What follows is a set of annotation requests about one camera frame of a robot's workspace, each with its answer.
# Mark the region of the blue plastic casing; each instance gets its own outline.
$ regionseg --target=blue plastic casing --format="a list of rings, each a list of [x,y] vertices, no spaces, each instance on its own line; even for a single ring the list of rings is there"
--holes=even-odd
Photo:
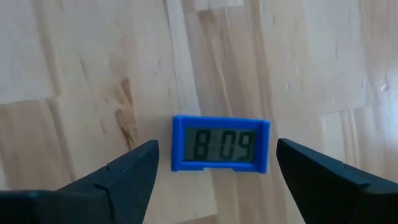
[[[240,172],[267,172],[270,122],[261,119],[217,118],[206,116],[176,115],[173,118],[172,171],[203,170],[203,168],[230,168]],[[184,161],[185,130],[187,128],[255,130],[254,161],[215,162]]]

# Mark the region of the digital clock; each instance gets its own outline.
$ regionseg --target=digital clock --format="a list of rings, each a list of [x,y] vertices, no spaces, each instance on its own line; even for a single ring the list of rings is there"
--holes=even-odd
[[[230,168],[266,173],[270,122],[176,115],[172,171]]]

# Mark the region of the wooden surface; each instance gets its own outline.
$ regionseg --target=wooden surface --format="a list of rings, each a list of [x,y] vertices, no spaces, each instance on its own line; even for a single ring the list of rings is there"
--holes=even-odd
[[[289,138],[398,182],[393,0],[5,0],[0,188],[57,189],[158,139],[146,224],[303,223]],[[266,175],[170,171],[172,116],[271,120]]]

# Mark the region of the black plastic tool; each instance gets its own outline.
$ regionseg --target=black plastic tool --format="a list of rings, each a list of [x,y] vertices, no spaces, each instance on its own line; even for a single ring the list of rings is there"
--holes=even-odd
[[[151,140],[59,190],[0,192],[0,223],[142,223],[155,184]]]
[[[398,223],[398,184],[279,139],[277,158],[305,223]]]

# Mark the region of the light wood plank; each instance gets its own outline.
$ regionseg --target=light wood plank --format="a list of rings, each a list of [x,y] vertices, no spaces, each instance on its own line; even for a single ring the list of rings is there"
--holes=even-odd
[[[202,113],[263,117],[256,60],[251,60],[256,56],[254,39],[245,8],[187,13],[186,22],[198,94],[205,97],[200,103]],[[251,223],[253,217],[265,220],[259,176],[248,178],[227,170],[212,173],[220,223]]]
[[[183,114],[199,115],[199,101],[181,1],[167,0],[166,7],[172,40],[175,82],[180,102],[179,110]]]
[[[395,1],[360,1],[362,35],[369,99],[373,105],[354,111],[358,132],[360,166],[382,177],[398,181],[397,175],[397,29]]]
[[[0,104],[55,94],[39,12],[35,1],[0,2]]]
[[[132,22],[121,26],[131,41],[127,48],[128,76],[139,135],[141,139],[158,139],[160,147],[157,182],[145,223],[175,223],[216,213],[209,172],[170,172],[172,116],[199,111],[194,111],[198,110],[197,100],[187,100],[194,98],[195,93],[181,88],[182,83],[192,80],[192,75],[182,74],[184,65],[174,68],[181,63],[177,52],[184,50],[184,46],[172,48],[176,36],[170,34],[165,6],[170,6],[170,12],[181,13],[176,5],[152,0],[133,1]],[[180,21],[172,18],[169,21],[172,32],[181,29]]]
[[[10,189],[55,190],[73,179],[49,100],[0,108],[0,156]]]
[[[130,146],[118,123],[120,112],[131,105],[126,99],[130,93],[123,92],[127,67],[118,26],[123,5],[121,1],[48,0],[42,5],[50,18],[46,32],[52,37],[62,92],[53,99],[54,110],[73,172],[80,178]]]

